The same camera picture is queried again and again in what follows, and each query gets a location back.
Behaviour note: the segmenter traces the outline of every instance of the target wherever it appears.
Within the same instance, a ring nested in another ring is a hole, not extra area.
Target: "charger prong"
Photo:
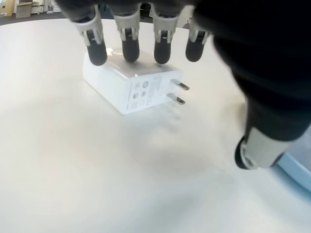
[[[167,94],[167,97],[172,99],[174,102],[176,102],[176,103],[178,103],[180,105],[183,105],[183,104],[186,103],[181,98],[177,97],[176,95],[174,95],[172,93]]]
[[[180,82],[177,79],[172,79],[171,82],[173,84],[176,84],[177,86],[179,86],[181,89],[183,89],[185,91],[188,91],[190,89],[187,85],[183,84],[182,82]]]

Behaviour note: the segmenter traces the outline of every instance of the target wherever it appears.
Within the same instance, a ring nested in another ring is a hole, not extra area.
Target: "white table surface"
[[[211,40],[186,60],[187,38],[176,30],[169,61],[186,105],[121,116],[82,80],[68,20],[0,26],[0,232],[310,233],[310,194],[279,169],[236,167],[243,96]],[[139,45],[153,53],[152,24]]]

